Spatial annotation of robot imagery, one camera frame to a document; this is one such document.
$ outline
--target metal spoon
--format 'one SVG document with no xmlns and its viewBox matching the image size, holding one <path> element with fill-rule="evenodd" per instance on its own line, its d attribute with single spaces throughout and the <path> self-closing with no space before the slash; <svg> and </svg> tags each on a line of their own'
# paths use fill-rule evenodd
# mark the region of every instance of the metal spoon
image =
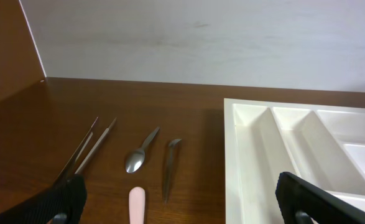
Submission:
<svg viewBox="0 0 365 224">
<path fill-rule="evenodd" d="M 149 146 L 150 142 L 152 142 L 153 138 L 156 136 L 157 132 L 159 131 L 160 127 L 157 127 L 142 143 L 142 146 L 139 149 L 136 149 L 132 152 L 127 160 L 126 160 L 126 171 L 127 173 L 133 173 L 137 171 L 141 165 L 145 161 L 145 153 L 146 149 Z"/>
</svg>

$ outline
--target brown wooden panel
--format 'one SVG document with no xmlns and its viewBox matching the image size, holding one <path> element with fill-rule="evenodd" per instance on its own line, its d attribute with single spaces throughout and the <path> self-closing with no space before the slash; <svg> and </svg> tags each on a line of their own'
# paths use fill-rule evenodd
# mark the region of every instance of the brown wooden panel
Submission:
<svg viewBox="0 0 365 224">
<path fill-rule="evenodd" d="M 43 78 L 19 1 L 0 0 L 0 101 Z"/>
<path fill-rule="evenodd" d="M 0 213 L 50 186 L 95 117 L 98 139 L 117 116 L 85 170 L 81 223 L 128 223 L 136 186 L 146 190 L 146 223 L 224 223 L 224 98 L 365 108 L 365 93 L 48 78 L 0 102 Z M 126 155 L 157 126 L 147 162 L 128 174 Z M 165 205 L 162 166 L 175 138 L 183 140 Z"/>
</svg>

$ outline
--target wooden table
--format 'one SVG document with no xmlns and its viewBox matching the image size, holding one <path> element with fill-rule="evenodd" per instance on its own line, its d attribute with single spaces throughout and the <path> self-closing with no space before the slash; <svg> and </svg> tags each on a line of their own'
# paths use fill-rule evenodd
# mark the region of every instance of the wooden table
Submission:
<svg viewBox="0 0 365 224">
<path fill-rule="evenodd" d="M 224 223 L 223 98 L 365 108 L 365 93 L 48 78 L 0 103 L 0 213 L 50 186 L 95 117 L 97 139 L 117 116 L 85 170 L 81 223 L 128 223 L 135 186 L 146 190 L 146 223 Z M 149 160 L 127 174 L 126 154 L 156 126 Z M 165 205 L 162 167 L 175 138 L 183 141 Z"/>
</svg>

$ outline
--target spoon handle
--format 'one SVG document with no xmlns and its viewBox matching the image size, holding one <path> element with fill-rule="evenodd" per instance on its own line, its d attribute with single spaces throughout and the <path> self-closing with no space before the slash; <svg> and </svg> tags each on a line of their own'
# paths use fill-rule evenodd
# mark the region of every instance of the spoon handle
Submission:
<svg viewBox="0 0 365 224">
<path fill-rule="evenodd" d="M 157 132 L 159 131 L 160 127 L 157 127 L 154 131 L 152 131 L 152 133 L 150 133 L 144 143 L 142 143 L 141 149 L 146 151 L 146 148 L 149 146 L 150 142 L 153 140 L 153 138 L 155 138 Z"/>
<path fill-rule="evenodd" d="M 130 224 L 144 224 L 145 190 L 134 187 L 129 194 Z"/>
</svg>

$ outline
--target wall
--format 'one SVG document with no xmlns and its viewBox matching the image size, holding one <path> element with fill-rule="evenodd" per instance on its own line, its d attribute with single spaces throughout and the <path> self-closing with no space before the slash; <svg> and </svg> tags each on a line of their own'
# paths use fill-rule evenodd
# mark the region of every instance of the wall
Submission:
<svg viewBox="0 0 365 224">
<path fill-rule="evenodd" d="M 365 91 L 365 0 L 21 0 L 50 77 Z"/>
<path fill-rule="evenodd" d="M 0 101 L 43 78 L 19 1 L 0 0 Z"/>
</svg>

